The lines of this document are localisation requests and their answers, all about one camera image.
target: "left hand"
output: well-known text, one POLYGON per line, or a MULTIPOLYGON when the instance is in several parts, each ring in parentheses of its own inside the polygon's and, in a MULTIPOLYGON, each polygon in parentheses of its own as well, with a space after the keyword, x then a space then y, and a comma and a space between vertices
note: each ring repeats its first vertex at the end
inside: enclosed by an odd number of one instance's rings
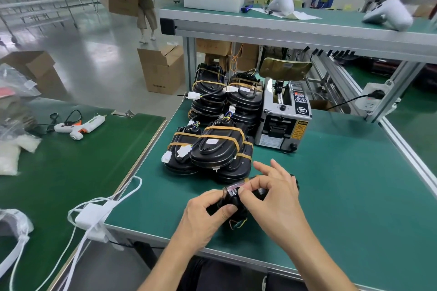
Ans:
POLYGON ((237 211, 236 206, 228 204, 210 216, 206 208, 215 204, 222 196, 223 190, 210 190, 191 199, 170 243, 177 244, 190 258, 204 248, 223 222, 237 211))

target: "glue gun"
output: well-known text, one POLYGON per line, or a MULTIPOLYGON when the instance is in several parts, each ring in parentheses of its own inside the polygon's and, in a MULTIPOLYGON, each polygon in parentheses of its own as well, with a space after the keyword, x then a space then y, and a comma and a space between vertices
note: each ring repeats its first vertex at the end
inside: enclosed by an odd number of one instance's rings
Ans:
POLYGON ((65 125, 64 123, 58 123, 54 129, 57 133, 69 133, 70 137, 74 140, 81 140, 84 137, 84 133, 90 133, 105 122, 105 119, 105 116, 97 115, 84 124, 65 125))

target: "black plug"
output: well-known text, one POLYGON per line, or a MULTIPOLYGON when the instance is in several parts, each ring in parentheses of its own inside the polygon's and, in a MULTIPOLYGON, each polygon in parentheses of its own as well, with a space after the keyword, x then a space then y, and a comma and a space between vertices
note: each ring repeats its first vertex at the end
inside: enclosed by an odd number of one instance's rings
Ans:
POLYGON ((385 92, 383 90, 375 90, 372 93, 369 93, 368 97, 381 100, 385 97, 385 92))

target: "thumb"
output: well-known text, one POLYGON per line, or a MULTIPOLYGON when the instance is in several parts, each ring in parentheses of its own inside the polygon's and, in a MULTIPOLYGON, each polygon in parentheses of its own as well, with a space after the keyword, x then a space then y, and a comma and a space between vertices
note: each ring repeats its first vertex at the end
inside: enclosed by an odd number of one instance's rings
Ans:
POLYGON ((237 206, 232 204, 224 205, 220 207, 218 211, 216 211, 211 217, 214 220, 214 223, 217 227, 220 227, 223 222, 225 222, 228 218, 230 218, 236 211, 238 210, 237 206))
POLYGON ((261 203, 261 200, 255 197, 252 191, 243 187, 238 189, 238 196, 240 197, 240 201, 249 211, 255 210, 261 203))

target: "right hand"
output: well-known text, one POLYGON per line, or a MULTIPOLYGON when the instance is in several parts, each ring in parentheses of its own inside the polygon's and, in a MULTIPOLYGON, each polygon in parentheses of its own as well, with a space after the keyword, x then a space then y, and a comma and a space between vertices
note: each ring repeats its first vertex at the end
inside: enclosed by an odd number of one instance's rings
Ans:
POLYGON ((300 243, 311 229, 299 204, 296 178, 275 160, 270 163, 271 167, 254 162, 263 175, 241 186, 238 195, 265 233, 285 251, 292 250, 290 247, 300 243), (264 201, 252 193, 260 188, 269 190, 264 201))

